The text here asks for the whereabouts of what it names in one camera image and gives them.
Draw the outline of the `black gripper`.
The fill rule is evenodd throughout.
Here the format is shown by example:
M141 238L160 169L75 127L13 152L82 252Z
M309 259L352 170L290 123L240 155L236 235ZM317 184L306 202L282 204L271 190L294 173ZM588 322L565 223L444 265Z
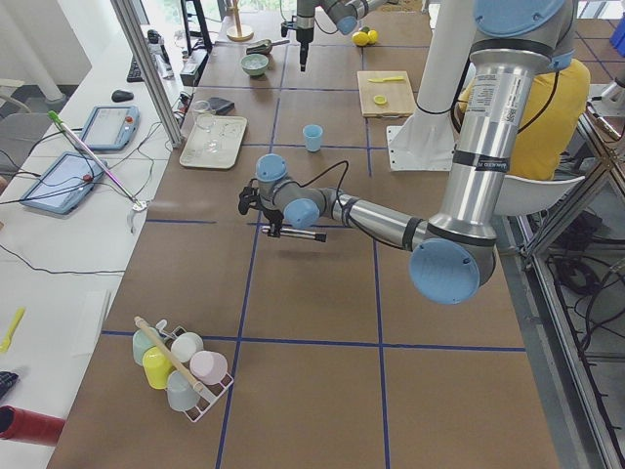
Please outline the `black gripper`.
M263 208L262 212L269 222L267 225L267 236L280 238L284 219L283 214L279 210L271 210L268 208Z
M313 29L298 28L296 39L300 43L300 71L305 72L307 70L308 50L313 42Z

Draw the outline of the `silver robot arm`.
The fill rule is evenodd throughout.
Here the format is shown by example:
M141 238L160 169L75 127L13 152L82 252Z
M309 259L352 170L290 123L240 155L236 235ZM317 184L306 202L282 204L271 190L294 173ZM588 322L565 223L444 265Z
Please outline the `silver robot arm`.
M336 25L339 32L347 35L355 30L357 22L370 12L387 4L385 0L301 0L296 2L296 15L289 25L296 31L296 40L300 44L300 70L307 67L308 53L314 37L315 12L321 8L326 16Z
M262 156L239 208L305 229L322 217L410 253L417 290L441 304L473 297L495 268L492 215L510 167L534 77L570 64L576 19L572 1L480 1L477 34L465 56L477 70L439 212L421 220L344 193L307 188L274 153Z

